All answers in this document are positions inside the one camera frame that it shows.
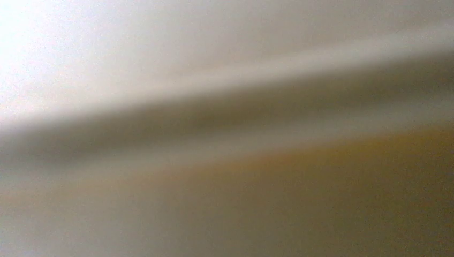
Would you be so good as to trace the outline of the cream plastic laundry basket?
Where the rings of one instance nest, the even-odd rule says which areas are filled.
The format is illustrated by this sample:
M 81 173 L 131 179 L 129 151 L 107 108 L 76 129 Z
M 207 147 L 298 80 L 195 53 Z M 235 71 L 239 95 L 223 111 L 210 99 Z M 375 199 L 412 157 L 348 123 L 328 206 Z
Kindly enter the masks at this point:
M 2 126 L 1 256 L 453 256 L 453 20 Z

